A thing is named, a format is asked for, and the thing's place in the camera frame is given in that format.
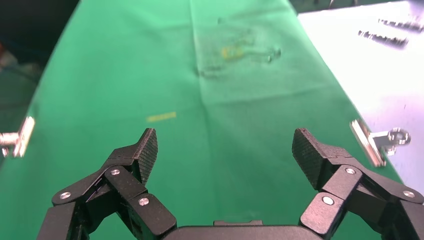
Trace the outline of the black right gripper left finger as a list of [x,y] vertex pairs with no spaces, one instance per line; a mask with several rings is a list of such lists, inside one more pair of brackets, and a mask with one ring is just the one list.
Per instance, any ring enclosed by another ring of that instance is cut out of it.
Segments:
[[37,238],[87,240],[116,214],[138,240],[161,240],[177,227],[171,212],[146,187],[157,159],[155,129],[112,151],[99,170],[52,197]]

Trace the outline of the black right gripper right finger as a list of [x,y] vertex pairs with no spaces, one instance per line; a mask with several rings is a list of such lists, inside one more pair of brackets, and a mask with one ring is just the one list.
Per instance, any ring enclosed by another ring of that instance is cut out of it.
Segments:
[[383,240],[424,237],[424,197],[364,167],[344,148],[319,142],[306,128],[293,134],[292,155],[317,194],[299,224],[324,240],[347,213],[361,217]]

